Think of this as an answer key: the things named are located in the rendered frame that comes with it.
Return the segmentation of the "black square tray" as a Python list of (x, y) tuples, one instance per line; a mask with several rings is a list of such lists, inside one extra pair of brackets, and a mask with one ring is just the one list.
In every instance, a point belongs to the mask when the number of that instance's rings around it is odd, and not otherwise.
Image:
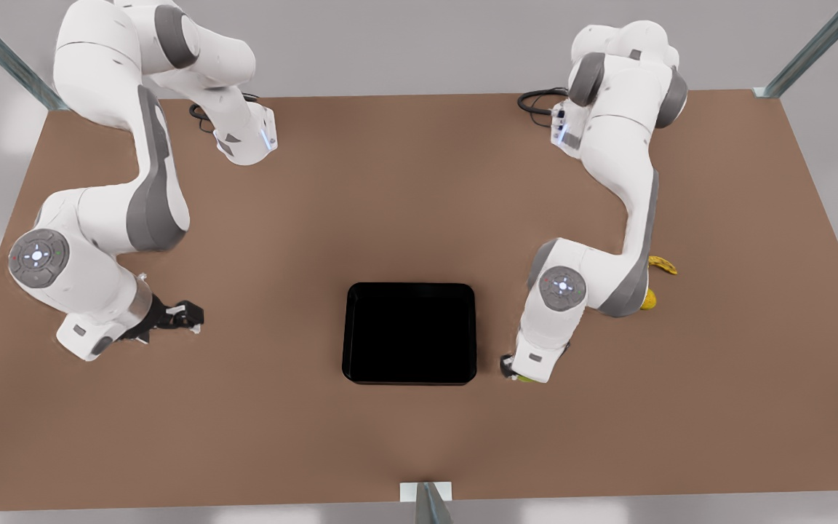
[(478, 374), (465, 283), (358, 282), (346, 296), (343, 375), (354, 384), (460, 386)]

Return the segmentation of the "silver frame post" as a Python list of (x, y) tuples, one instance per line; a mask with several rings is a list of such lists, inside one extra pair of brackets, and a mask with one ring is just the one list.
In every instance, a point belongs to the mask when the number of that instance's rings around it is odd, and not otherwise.
[(0, 37), (0, 69), (8, 73), (17, 83), (50, 111), (67, 111), (67, 105), (52, 87), (26, 63)]
[(402, 503), (415, 503), (415, 524), (455, 524), (447, 501), (452, 501), (452, 482), (403, 482)]
[(781, 98), (837, 42), (838, 10), (767, 85), (752, 89), (754, 97), (759, 99)]

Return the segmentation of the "yellow banana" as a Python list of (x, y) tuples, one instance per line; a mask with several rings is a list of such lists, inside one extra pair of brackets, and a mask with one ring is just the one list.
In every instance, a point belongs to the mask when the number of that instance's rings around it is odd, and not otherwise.
[(652, 311), (652, 309), (654, 309), (659, 302), (658, 288), (656, 285), (661, 283), (661, 278), (654, 278), (652, 273), (660, 271), (662, 275), (667, 274), (671, 275), (671, 277), (675, 277), (679, 274), (678, 266), (668, 259), (662, 258), (662, 256), (658, 255), (649, 255), (647, 257), (647, 268), (650, 271), (650, 282), (645, 293), (645, 298), (643, 298), (643, 302), (641, 306), (639, 306), (641, 311)]

